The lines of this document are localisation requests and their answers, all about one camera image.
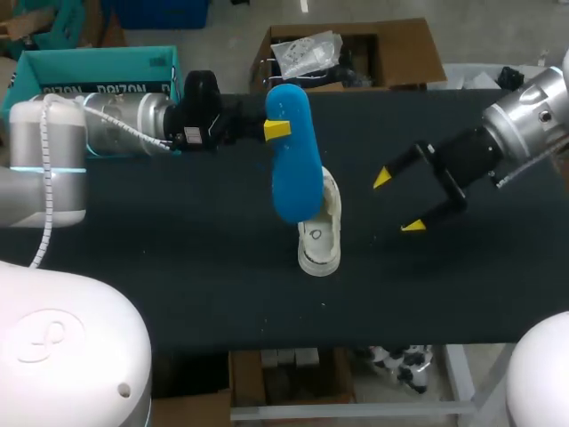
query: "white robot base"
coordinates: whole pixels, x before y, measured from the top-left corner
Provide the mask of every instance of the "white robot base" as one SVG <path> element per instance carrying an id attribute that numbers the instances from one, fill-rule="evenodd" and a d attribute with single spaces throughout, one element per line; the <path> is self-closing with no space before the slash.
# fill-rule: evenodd
<path id="1" fill-rule="evenodd" d="M 149 425 L 151 359 L 114 288 L 0 262 L 0 425 Z"/>

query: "blue foam insert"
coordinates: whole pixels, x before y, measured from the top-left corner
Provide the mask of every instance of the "blue foam insert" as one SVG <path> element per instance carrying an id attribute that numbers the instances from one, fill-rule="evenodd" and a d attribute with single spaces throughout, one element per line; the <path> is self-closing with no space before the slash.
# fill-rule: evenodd
<path id="1" fill-rule="evenodd" d="M 265 102 L 269 120 L 288 120 L 292 134 L 271 140 L 273 205 L 286 222 L 304 222 L 320 211 L 324 195 L 322 161 L 312 125 L 309 97 L 295 85 L 279 85 Z"/>

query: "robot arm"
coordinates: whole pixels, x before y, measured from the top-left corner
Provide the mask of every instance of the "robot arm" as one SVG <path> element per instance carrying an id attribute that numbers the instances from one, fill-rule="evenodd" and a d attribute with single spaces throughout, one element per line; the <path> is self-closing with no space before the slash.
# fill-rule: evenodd
<path id="1" fill-rule="evenodd" d="M 555 67 L 546 69 L 487 108 L 480 127 L 437 145 L 419 141 L 381 169 L 375 188 L 411 164 L 426 160 L 448 197 L 442 205 L 408 222 L 403 231 L 425 230 L 465 210 L 466 190 L 474 181 L 490 176 L 499 189 L 569 142 L 569 55 L 563 67 L 563 72 Z M 507 174 L 498 177 L 498 168 Z"/>

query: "white slipper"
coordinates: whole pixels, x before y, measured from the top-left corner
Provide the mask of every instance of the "white slipper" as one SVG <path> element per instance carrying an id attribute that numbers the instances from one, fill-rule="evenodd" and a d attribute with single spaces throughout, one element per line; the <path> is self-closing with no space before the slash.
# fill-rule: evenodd
<path id="1" fill-rule="evenodd" d="M 340 265 L 341 199 L 336 181 L 323 167 L 324 199 L 320 213 L 299 222 L 299 264 L 311 276 L 328 276 Z"/>

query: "black cloth surface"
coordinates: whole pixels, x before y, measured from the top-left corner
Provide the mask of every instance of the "black cloth surface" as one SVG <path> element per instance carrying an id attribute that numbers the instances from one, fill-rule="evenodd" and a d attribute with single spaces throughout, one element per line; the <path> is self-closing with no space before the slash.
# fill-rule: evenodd
<path id="1" fill-rule="evenodd" d="M 399 226 L 443 199 L 425 165 L 372 189 L 414 141 L 478 125 L 502 95 L 311 97 L 343 209 L 341 265 L 327 278 L 299 267 L 298 231 L 272 207 L 271 148 L 253 141 L 88 162 L 87 217 L 54 231 L 43 267 L 114 286 L 157 350 L 514 342 L 569 308 L 569 199 L 550 162 L 500 191 L 477 182 L 464 215 L 421 234 Z M 0 259 L 28 264 L 40 235 L 1 230 Z"/>

